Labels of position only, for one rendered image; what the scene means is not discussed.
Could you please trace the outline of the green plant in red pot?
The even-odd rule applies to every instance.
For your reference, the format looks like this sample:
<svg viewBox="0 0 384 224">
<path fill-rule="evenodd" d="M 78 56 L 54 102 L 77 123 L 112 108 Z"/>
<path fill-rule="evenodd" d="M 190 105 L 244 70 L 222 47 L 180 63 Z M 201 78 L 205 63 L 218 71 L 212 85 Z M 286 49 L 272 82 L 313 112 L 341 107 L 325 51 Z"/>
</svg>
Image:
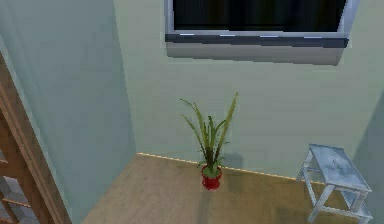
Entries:
<svg viewBox="0 0 384 224">
<path fill-rule="evenodd" d="M 238 93 L 235 93 L 226 118 L 216 124 L 210 115 L 208 115 L 208 121 L 203 119 L 196 103 L 182 99 L 182 102 L 188 105 L 197 117 L 198 125 L 195 126 L 185 115 L 181 115 L 192 129 L 199 145 L 198 151 L 203 155 L 203 160 L 198 163 L 197 167 L 201 170 L 201 183 L 206 190 L 217 190 L 220 187 L 222 169 L 224 168 L 224 157 L 220 153 L 222 147 L 229 144 L 229 141 L 226 140 L 226 135 L 232 121 L 237 100 Z"/>
</svg>

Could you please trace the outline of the grey framed window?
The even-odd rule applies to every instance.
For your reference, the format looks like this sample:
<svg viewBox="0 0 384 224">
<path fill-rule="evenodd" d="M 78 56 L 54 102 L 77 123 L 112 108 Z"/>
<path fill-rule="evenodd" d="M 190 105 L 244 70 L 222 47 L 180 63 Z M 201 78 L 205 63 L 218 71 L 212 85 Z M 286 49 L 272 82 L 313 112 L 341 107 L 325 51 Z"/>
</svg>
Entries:
<svg viewBox="0 0 384 224">
<path fill-rule="evenodd" d="M 336 66 L 360 0 L 164 0 L 173 58 Z"/>
</svg>

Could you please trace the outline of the pale grey side table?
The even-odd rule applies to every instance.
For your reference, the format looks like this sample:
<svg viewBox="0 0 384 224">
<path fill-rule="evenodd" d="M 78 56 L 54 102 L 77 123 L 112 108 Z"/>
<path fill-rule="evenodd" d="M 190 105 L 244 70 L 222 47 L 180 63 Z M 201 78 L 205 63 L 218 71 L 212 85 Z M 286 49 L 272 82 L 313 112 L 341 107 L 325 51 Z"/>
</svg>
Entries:
<svg viewBox="0 0 384 224">
<path fill-rule="evenodd" d="M 309 172 L 318 173 L 323 178 L 325 188 L 319 198 L 315 196 Z M 320 211 L 356 218 L 358 224 L 368 224 L 373 219 L 364 203 L 371 188 L 343 148 L 310 144 L 296 181 L 305 182 L 313 205 L 313 210 L 307 218 L 309 223 L 314 222 Z M 325 205 L 333 191 L 341 193 L 348 206 L 347 210 Z"/>
</svg>

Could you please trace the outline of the brown wooden shelf unit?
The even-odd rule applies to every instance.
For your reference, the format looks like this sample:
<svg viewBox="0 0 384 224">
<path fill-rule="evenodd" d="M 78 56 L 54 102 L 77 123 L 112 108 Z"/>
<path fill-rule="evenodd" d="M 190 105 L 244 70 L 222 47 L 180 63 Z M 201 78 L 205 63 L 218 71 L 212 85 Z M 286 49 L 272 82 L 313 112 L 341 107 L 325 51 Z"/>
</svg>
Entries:
<svg viewBox="0 0 384 224">
<path fill-rule="evenodd" d="M 72 224 L 2 53 L 0 224 Z"/>
</svg>

